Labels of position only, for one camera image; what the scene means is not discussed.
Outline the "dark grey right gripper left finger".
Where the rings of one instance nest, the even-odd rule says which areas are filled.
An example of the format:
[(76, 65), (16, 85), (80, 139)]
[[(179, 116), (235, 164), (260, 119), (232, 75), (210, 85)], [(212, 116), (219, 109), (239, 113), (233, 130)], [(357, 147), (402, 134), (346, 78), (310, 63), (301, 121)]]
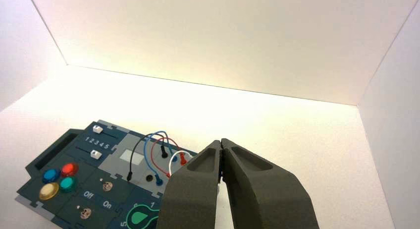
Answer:
[(215, 227), (221, 153), (221, 142), (215, 140), (171, 175), (158, 214), (158, 229)]

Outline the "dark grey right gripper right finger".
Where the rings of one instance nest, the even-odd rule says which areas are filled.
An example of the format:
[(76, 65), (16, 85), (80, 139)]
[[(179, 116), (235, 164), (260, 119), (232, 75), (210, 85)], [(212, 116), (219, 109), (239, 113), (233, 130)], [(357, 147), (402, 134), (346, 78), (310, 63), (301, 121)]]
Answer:
[(317, 229), (312, 200), (291, 172), (223, 138), (222, 178), (236, 229)]

